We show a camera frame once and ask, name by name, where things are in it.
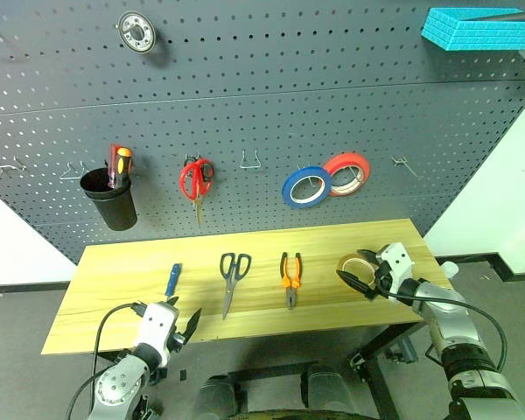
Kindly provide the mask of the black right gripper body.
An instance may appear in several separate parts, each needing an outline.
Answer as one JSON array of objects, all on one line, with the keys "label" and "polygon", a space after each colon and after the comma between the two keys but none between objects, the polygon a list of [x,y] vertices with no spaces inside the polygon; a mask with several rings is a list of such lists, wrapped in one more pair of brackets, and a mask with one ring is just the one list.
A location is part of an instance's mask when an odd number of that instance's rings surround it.
[{"label": "black right gripper body", "polygon": [[392,298],[393,293],[390,291],[393,278],[390,274],[391,267],[388,262],[381,262],[374,271],[374,296]]}]

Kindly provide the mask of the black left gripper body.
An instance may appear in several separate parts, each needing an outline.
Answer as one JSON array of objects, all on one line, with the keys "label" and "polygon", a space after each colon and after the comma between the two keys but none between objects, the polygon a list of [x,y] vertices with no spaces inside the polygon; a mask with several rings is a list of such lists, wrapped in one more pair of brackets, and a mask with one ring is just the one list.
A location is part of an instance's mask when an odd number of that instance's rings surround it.
[{"label": "black left gripper body", "polygon": [[161,324],[160,326],[161,339],[159,345],[159,352],[161,355],[160,367],[166,367],[169,363],[172,353],[178,353],[186,344],[188,338],[183,332],[178,332],[176,326],[169,326],[168,324]]}]

